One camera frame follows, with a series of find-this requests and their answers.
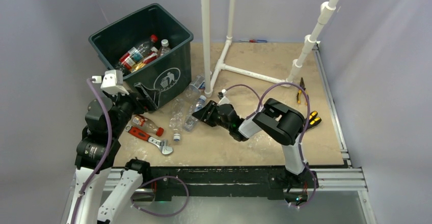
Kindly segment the crushed clear bottle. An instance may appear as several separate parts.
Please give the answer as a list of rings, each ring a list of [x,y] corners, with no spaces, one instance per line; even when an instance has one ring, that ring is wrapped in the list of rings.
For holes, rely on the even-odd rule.
[[[175,142],[181,141],[181,132],[184,117],[184,100],[182,98],[175,98],[171,106],[171,117],[169,127],[173,131],[173,140]]]

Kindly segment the red label water bottle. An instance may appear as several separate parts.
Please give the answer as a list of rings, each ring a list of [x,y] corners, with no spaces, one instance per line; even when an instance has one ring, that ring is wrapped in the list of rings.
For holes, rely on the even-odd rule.
[[[151,49],[158,40],[159,38],[156,35],[151,35],[148,38],[140,40],[119,59],[116,69],[119,69],[122,72],[130,70],[133,65],[137,64],[150,54]]]

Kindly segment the yellow red tea bottle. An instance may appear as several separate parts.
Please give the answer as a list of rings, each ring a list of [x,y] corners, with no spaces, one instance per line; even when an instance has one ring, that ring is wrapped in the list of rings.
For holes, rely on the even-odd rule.
[[[140,69],[142,69],[144,66],[150,64],[151,62],[155,61],[158,58],[156,52],[151,52],[147,57],[143,58],[141,61],[139,61],[137,64],[135,64],[131,68],[131,73],[134,73]]]

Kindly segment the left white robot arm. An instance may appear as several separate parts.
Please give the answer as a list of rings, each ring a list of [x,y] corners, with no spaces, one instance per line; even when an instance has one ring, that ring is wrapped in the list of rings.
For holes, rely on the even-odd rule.
[[[88,105],[86,126],[76,148],[75,190],[67,223],[114,223],[133,192],[152,181],[150,163],[131,159],[118,185],[100,202],[121,147],[119,137],[132,117],[147,112],[150,106],[140,93],[103,91],[100,96],[90,80],[88,85],[96,98]]]

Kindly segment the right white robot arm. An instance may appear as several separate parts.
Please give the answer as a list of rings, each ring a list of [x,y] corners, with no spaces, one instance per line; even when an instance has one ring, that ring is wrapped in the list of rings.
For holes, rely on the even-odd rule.
[[[246,119],[236,113],[232,104],[211,100],[195,110],[192,117],[210,127],[225,128],[238,142],[265,132],[282,147],[285,167],[282,182],[288,188],[318,187],[317,176],[303,155],[301,138],[306,131],[306,119],[299,111],[270,98],[263,108]]]

